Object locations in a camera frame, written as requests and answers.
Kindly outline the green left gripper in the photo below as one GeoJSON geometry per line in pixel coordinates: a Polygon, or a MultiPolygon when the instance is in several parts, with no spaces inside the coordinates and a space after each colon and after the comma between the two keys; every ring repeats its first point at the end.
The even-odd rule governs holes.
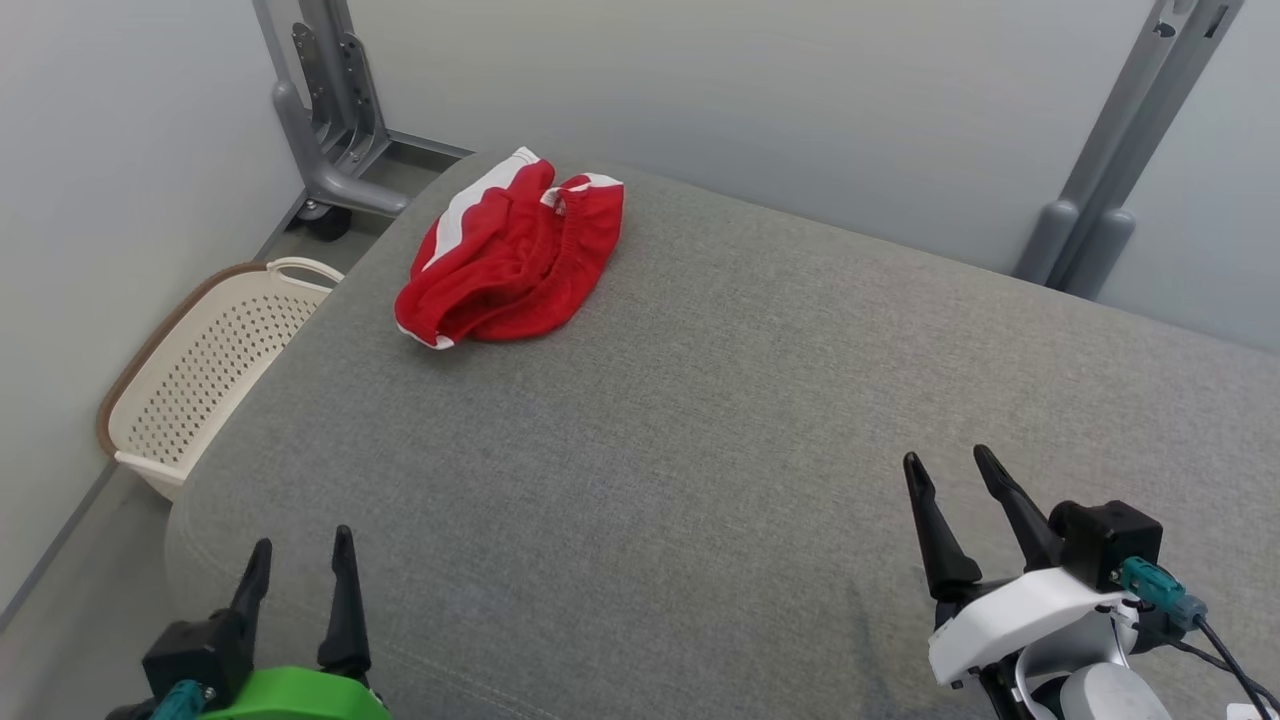
{"type": "MultiPolygon", "coordinates": [[[[239,619],[246,653],[255,652],[259,612],[273,561],[273,543],[259,539],[230,602],[239,619]]],[[[347,525],[335,529],[332,551],[335,578],[326,634],[317,648],[320,671],[270,667],[250,675],[227,707],[205,711],[201,719],[390,719],[378,696],[362,683],[372,666],[358,578],[355,538],[347,525]]]]}

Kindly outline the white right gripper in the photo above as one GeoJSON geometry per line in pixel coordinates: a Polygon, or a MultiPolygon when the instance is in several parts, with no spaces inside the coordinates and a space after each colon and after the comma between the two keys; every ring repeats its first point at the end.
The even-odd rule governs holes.
{"type": "MultiPolygon", "coordinates": [[[[1092,664],[1126,665],[1138,639],[1133,628],[1138,612],[1126,606],[1132,596],[1098,592],[1062,569],[1048,569],[1060,565],[1062,539],[1047,516],[988,446],[977,445],[973,456],[989,496],[1005,512],[1028,574],[979,597],[934,630],[928,661],[937,683],[950,685],[972,669],[1006,657],[1014,659],[1019,691],[1092,664]]],[[[905,454],[902,470],[931,597],[970,600],[982,580],[978,564],[946,521],[919,456],[905,454]]]]}

